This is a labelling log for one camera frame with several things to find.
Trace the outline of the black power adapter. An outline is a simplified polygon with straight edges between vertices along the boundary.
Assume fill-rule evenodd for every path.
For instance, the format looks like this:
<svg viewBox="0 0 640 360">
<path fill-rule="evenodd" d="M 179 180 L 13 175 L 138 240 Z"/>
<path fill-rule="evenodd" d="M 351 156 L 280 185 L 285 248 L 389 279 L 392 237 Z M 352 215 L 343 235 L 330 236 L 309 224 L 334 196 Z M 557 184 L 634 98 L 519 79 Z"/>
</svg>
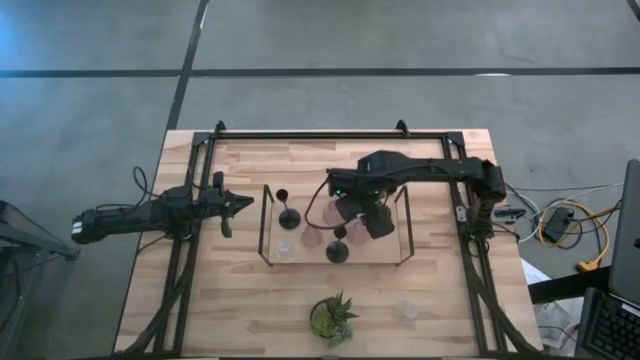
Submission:
<svg viewBox="0 0 640 360">
<path fill-rule="evenodd" d="M 573 210 L 564 207 L 555 208 L 542 228 L 542 239 L 552 244 L 560 241 L 573 218 Z"/>
</svg>

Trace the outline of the dark textured plant pot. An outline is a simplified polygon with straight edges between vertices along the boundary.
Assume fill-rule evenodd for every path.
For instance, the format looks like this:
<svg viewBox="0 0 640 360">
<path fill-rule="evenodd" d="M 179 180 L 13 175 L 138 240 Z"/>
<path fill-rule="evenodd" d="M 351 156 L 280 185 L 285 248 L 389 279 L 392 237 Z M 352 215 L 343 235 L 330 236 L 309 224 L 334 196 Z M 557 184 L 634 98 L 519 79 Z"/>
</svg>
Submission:
<svg viewBox="0 0 640 360">
<path fill-rule="evenodd" d="M 283 229 L 278 221 L 284 210 L 283 204 L 276 198 L 275 192 L 265 186 L 261 201 L 258 254 L 268 265 L 395 265 L 400 266 L 415 255 L 412 218 L 409 194 L 406 187 L 385 197 L 382 202 L 391 210 L 391 219 L 395 230 L 382 238 L 372 239 L 363 245 L 355 246 L 346 241 L 350 255 L 341 264 L 331 263 L 325 254 L 327 245 L 333 240 L 333 230 L 347 226 L 336 208 L 337 197 L 329 197 L 325 191 L 318 196 L 311 192 L 304 194 L 300 190 L 289 188 L 287 204 L 296 209 L 301 216 L 299 226 L 293 230 Z M 305 248 L 300 240 L 305 227 L 319 229 L 324 237 L 324 243 L 317 248 Z M 273 260 L 275 243 L 278 240 L 289 240 L 296 246 L 296 256 L 292 262 L 276 263 Z"/>
</svg>

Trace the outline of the white papers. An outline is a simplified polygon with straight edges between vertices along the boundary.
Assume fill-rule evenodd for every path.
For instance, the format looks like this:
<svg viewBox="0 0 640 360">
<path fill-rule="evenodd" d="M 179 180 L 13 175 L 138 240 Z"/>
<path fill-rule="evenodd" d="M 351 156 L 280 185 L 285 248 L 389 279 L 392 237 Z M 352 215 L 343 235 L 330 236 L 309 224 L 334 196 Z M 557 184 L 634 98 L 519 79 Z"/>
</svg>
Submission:
<svg viewBox="0 0 640 360">
<path fill-rule="evenodd" d="M 534 306 L 534 314 L 542 343 L 556 352 L 566 352 L 578 325 L 579 315 L 575 309 L 581 303 L 574 300 L 560 300 Z"/>
</svg>

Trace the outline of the black keyboard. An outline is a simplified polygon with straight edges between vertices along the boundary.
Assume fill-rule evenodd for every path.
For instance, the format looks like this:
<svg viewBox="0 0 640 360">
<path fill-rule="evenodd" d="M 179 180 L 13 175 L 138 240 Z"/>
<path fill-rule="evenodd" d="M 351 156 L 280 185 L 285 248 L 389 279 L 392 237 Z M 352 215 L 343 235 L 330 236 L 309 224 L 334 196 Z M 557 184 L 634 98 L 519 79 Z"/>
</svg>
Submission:
<svg viewBox="0 0 640 360">
<path fill-rule="evenodd" d="M 640 360 L 640 307 L 588 288 L 575 357 L 587 360 Z"/>
</svg>

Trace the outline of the dark wine glass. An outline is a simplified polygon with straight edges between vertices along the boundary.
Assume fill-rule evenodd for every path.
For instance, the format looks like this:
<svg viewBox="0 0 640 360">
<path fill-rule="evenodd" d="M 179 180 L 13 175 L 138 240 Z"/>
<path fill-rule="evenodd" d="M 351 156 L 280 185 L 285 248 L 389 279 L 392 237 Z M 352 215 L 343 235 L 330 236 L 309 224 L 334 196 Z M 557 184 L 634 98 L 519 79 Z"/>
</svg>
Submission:
<svg viewBox="0 0 640 360">
<path fill-rule="evenodd" d="M 285 230 L 293 230 L 297 228 L 301 222 L 300 213 L 287 204 L 289 193 L 286 189 L 281 188 L 276 191 L 276 198 L 283 204 L 284 210 L 280 213 L 278 221 L 280 226 Z"/>
<path fill-rule="evenodd" d="M 343 242 L 346 235 L 347 230 L 345 226 L 333 230 L 333 240 L 327 245 L 325 251 L 326 257 L 331 263 L 341 264 L 348 259 L 350 250 Z"/>
</svg>

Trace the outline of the succulent plant in dark pot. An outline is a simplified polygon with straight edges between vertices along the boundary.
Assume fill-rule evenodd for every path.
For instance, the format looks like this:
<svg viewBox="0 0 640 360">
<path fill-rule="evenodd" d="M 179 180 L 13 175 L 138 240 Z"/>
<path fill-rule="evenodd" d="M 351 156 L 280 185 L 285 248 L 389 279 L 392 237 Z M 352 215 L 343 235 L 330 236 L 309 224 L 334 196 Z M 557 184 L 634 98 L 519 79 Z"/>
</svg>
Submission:
<svg viewBox="0 0 640 360">
<path fill-rule="evenodd" d="M 351 311 L 352 299 L 344 299 L 341 290 L 318 301 L 309 313 L 309 326 L 313 335 L 321 338 L 329 349 L 335 349 L 353 338 L 349 321 L 358 318 Z"/>
</svg>

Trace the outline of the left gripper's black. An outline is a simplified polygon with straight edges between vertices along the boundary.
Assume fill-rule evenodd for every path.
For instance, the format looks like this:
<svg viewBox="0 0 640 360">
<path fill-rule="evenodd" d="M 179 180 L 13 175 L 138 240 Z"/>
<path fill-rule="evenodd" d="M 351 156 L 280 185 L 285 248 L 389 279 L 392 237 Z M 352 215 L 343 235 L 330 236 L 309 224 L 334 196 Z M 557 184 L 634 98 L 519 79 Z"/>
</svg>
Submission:
<svg viewBox="0 0 640 360">
<path fill-rule="evenodd" d="M 219 217 L 221 220 L 221 233 L 225 238 L 232 237 L 229 219 L 235 217 L 255 201 L 251 196 L 234 194 L 224 188 L 224 173 L 217 171 L 213 174 L 212 185 L 201 191 L 199 200 L 200 220 Z"/>
</svg>

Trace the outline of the small black device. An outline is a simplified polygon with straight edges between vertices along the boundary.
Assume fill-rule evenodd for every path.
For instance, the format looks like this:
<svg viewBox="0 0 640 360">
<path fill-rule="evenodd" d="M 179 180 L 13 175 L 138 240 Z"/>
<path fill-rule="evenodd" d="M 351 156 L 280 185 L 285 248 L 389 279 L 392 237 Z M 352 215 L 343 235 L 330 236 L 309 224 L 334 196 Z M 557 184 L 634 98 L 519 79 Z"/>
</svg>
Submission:
<svg viewBox="0 0 640 360">
<path fill-rule="evenodd" d="M 527 211 L 523 208 L 514 208 L 512 206 L 495 207 L 491 213 L 491 220 L 493 223 L 514 224 L 526 213 Z"/>
</svg>

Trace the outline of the large computer monitor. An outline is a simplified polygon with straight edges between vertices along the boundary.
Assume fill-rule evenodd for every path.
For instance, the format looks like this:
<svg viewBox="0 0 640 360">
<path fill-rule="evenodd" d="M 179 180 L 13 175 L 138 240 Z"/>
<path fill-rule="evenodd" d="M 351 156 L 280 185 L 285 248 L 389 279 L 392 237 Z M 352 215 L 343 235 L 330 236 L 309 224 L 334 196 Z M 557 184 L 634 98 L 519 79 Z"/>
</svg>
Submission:
<svg viewBox="0 0 640 360">
<path fill-rule="evenodd" d="M 640 306 L 640 160 L 627 163 L 609 288 Z"/>
</svg>

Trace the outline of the pink ribbed glass candle holder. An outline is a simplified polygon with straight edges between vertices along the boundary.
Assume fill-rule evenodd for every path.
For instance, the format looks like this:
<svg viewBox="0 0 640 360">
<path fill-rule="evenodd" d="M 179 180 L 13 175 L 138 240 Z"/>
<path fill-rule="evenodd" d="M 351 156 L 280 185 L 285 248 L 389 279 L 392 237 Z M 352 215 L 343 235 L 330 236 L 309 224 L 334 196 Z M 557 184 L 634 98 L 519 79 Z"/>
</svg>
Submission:
<svg viewBox="0 0 640 360">
<path fill-rule="evenodd" d="M 303 230 L 301 237 L 301 243 L 305 248 L 317 248 L 324 243 L 324 237 L 322 232 L 310 225 L 307 225 Z"/>
<path fill-rule="evenodd" d="M 355 246 L 370 240 L 366 226 L 360 220 L 354 220 L 346 226 L 346 241 Z"/>
</svg>

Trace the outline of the clear ribbed glass candle holder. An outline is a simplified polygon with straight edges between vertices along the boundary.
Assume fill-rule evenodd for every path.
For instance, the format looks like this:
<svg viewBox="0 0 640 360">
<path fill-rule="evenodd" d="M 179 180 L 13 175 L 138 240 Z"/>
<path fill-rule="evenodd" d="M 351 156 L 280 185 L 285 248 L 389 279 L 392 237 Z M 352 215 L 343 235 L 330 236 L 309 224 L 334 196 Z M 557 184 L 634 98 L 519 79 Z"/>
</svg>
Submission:
<svg viewBox="0 0 640 360">
<path fill-rule="evenodd" d="M 275 243 L 273 260 L 276 263 L 292 262 L 296 256 L 296 246 L 289 240 L 278 240 Z"/>
<path fill-rule="evenodd" d="M 392 317 L 403 323 L 414 323 L 419 316 L 416 304 L 408 300 L 400 300 L 392 306 Z"/>
</svg>

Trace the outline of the black metal stand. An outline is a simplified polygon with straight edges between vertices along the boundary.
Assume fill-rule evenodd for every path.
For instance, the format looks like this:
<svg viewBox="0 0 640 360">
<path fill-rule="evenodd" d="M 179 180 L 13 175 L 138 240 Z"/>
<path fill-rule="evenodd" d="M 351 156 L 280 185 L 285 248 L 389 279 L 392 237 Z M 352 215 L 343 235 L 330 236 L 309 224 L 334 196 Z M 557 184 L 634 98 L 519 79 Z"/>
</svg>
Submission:
<svg viewBox="0 0 640 360">
<path fill-rule="evenodd" d="M 0 360 L 9 357 L 21 331 L 25 298 L 34 284 L 32 271 L 56 259 L 77 260 L 79 254 L 78 246 L 0 200 Z"/>
</svg>

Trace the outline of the black aluminium rig frame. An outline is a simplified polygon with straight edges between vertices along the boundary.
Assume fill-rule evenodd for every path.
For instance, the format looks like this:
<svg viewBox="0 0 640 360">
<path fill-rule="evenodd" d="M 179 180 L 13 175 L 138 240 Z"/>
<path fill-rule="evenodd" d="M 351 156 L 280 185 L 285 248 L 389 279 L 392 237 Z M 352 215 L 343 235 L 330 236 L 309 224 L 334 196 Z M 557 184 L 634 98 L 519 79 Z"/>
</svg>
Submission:
<svg viewBox="0 0 640 360">
<path fill-rule="evenodd" d="M 330 167 L 346 168 L 379 149 L 413 157 L 441 157 L 456 141 L 469 156 L 493 160 L 485 129 L 226 130 L 214 144 L 213 169 L 231 191 L 260 199 L 265 186 L 318 196 Z M 453 200 L 445 184 L 409 187 L 415 255 L 395 265 L 274 265 L 258 254 L 259 204 L 221 235 L 204 223 L 188 292 L 183 357 L 420 358 L 478 354 Z M 309 313 L 344 291 L 358 318 L 353 338 L 335 349 L 312 334 Z M 417 305 L 414 323 L 392 317 L 392 306 Z"/>
</svg>

